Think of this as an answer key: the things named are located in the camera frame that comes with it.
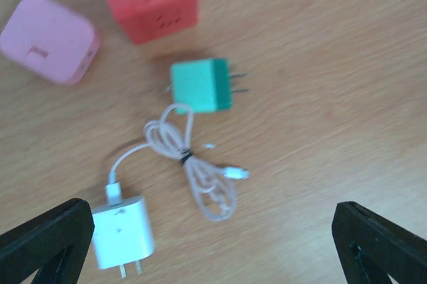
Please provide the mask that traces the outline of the white USB wall charger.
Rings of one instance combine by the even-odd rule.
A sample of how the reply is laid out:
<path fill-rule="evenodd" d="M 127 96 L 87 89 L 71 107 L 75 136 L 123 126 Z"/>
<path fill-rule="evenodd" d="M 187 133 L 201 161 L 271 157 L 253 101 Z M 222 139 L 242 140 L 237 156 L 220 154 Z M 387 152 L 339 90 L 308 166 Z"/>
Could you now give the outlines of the white USB wall charger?
<path fill-rule="evenodd" d="M 93 247 L 99 268 L 119 267 L 124 279 L 125 266 L 134 263 L 137 273 L 142 274 L 141 260 L 155 251 L 145 199 L 130 197 L 117 205 L 101 205 L 92 211 L 92 217 Z"/>

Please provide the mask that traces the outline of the green small plug charger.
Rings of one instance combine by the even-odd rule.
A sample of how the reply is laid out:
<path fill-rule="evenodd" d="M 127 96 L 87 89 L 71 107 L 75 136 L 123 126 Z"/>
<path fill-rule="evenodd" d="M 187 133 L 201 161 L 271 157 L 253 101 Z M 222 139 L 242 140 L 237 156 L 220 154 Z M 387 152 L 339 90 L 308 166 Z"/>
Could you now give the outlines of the green small plug charger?
<path fill-rule="evenodd" d="M 180 61 L 170 67 L 171 95 L 174 105 L 186 105 L 194 113 L 217 113 L 231 109 L 234 94 L 248 89 L 233 89 L 231 65 L 224 58 Z"/>

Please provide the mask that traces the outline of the pink cube plug adapter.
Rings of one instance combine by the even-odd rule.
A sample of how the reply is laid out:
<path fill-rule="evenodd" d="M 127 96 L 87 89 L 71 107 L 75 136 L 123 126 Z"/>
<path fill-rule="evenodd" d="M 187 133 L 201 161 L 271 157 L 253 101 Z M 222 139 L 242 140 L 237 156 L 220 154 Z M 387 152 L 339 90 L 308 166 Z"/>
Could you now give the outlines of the pink cube plug adapter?
<path fill-rule="evenodd" d="M 93 23 L 54 0 L 21 0 L 1 32 L 1 52 L 57 85 L 78 83 L 101 41 Z"/>

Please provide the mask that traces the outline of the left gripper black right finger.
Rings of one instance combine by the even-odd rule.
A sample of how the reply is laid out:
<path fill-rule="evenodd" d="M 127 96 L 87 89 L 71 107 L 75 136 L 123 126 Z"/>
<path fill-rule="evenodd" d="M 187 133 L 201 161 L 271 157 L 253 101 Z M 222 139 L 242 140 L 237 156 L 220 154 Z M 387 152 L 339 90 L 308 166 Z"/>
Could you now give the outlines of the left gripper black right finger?
<path fill-rule="evenodd" d="M 337 204 L 332 235 L 348 283 L 426 282 L 426 240 L 357 202 Z"/>

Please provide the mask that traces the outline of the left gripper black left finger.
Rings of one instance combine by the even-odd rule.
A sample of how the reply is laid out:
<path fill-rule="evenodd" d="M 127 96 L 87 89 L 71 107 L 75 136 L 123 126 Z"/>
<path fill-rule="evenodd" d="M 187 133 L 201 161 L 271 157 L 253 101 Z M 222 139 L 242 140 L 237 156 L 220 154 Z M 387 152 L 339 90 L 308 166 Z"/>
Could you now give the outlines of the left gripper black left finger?
<path fill-rule="evenodd" d="M 1 235 L 1 282 L 77 283 L 94 232 L 89 203 L 73 198 Z"/>

